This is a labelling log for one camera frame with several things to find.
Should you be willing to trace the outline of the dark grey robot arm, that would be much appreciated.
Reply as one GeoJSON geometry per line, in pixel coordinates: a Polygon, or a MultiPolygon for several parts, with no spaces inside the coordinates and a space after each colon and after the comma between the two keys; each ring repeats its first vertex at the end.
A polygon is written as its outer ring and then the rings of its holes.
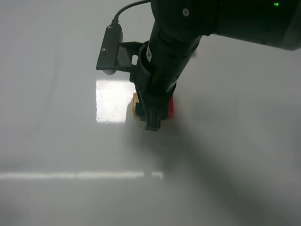
{"type": "Polygon", "coordinates": [[[301,47],[298,0],[153,0],[155,22],[130,80],[147,130],[167,115],[176,82],[204,36],[220,35],[285,50],[301,47]]]}

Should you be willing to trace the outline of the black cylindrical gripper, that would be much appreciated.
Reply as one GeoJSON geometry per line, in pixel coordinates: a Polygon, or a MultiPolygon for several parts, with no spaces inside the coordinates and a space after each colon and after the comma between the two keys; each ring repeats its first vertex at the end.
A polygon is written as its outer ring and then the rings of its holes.
{"type": "Polygon", "coordinates": [[[177,80],[200,42],[200,36],[183,42],[171,37],[151,36],[142,51],[135,86],[146,120],[145,129],[158,131],[168,118],[177,80]]]}

